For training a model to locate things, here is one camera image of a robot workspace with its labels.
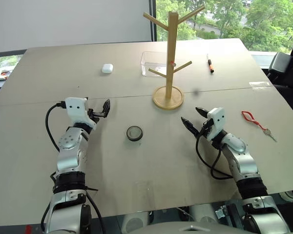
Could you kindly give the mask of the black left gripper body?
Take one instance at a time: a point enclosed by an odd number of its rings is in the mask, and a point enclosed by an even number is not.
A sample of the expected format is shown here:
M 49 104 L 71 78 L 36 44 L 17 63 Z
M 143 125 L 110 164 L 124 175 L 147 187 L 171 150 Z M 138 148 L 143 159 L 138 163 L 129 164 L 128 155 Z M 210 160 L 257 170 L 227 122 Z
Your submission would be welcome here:
M 104 112 L 94 112 L 93 109 L 89 108 L 87 111 L 88 117 L 95 123 L 98 123 L 100 118 L 105 118 Z

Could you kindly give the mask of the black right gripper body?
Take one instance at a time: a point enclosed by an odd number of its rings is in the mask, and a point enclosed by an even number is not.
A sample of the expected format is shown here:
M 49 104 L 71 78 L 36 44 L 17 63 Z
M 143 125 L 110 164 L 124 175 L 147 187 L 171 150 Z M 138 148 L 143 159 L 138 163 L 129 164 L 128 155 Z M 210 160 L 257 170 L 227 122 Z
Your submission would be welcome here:
M 214 133 L 212 132 L 212 127 L 214 125 L 214 121 L 212 118 L 207 119 L 198 133 L 198 137 L 214 137 Z

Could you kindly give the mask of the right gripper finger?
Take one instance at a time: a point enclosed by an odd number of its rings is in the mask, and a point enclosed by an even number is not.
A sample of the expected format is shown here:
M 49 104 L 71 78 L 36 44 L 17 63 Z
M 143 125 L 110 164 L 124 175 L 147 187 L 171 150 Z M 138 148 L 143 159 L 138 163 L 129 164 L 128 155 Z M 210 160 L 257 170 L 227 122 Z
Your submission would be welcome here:
M 199 131 L 193 126 L 193 124 L 184 117 L 181 117 L 183 125 L 188 129 L 195 137 L 199 135 Z
M 204 118 L 208 117 L 208 110 L 201 108 L 201 107 L 195 107 L 195 110 Z

